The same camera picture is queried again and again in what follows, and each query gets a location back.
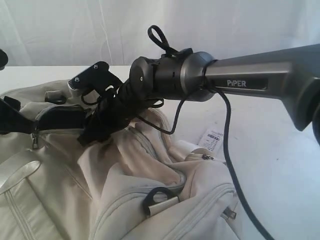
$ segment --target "cream bag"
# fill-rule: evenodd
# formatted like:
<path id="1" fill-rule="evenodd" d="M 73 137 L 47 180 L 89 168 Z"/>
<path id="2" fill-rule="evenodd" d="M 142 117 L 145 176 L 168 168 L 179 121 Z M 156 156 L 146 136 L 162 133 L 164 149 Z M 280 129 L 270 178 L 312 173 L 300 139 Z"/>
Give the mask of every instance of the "cream bag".
<path id="1" fill-rule="evenodd" d="M 2 97 L 39 120 L 61 107 L 45 102 L 55 91 L 65 106 L 86 108 L 65 80 Z M 158 110 L 144 117 L 169 128 Z M 139 120 L 86 148 L 77 141 L 81 131 L 0 135 L 0 239 L 238 239 L 230 227 L 238 200 L 222 160 Z"/>

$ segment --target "white tabletop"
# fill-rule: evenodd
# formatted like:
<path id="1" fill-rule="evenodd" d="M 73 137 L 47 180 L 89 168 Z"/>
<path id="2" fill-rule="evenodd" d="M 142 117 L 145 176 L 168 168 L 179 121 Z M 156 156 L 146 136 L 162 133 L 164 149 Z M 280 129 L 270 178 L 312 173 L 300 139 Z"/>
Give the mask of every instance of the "white tabletop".
<path id="1" fill-rule="evenodd" d="M 0 92 L 69 79 L 85 66 L 20 66 L 0 71 Z M 129 66 L 110 70 L 125 81 Z M 244 194 L 275 239 L 319 239 L 320 147 L 308 126 L 295 129 L 279 100 L 228 95 L 231 107 L 229 151 Z M 173 121 L 177 101 L 161 108 Z M 197 144 L 207 128 L 223 131 L 226 106 L 215 95 L 207 102 L 186 102 L 176 138 Z M 223 158 L 223 149 L 218 152 Z M 245 214 L 243 239 L 262 239 Z"/>

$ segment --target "black zipper pull tab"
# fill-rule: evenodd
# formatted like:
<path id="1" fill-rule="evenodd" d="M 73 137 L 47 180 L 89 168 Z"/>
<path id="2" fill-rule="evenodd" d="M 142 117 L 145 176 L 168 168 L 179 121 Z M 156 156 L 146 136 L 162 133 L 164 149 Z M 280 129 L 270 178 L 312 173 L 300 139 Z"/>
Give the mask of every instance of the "black zipper pull tab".
<path id="1" fill-rule="evenodd" d="M 39 129 L 38 122 L 35 123 L 34 131 L 32 133 L 32 149 L 39 149 Z"/>

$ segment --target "white backdrop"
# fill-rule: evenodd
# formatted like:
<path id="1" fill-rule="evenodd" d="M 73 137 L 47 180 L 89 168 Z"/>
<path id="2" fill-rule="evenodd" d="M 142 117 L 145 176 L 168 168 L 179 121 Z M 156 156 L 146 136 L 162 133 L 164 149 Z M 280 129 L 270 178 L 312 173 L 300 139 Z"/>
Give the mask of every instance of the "white backdrop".
<path id="1" fill-rule="evenodd" d="M 217 59 L 320 43 L 319 0 L 0 0 L 0 48 L 9 66 L 129 65 L 176 49 Z"/>

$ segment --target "price tag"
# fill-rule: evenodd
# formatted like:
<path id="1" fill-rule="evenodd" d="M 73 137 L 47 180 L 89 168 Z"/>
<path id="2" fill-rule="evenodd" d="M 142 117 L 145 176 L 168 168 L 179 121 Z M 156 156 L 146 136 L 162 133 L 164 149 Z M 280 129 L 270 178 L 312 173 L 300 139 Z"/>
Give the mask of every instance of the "price tag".
<path id="1" fill-rule="evenodd" d="M 223 133 L 218 132 L 213 128 L 209 128 L 205 131 L 198 145 L 205 149 L 208 149 L 216 155 L 223 143 L 223 140 Z"/>

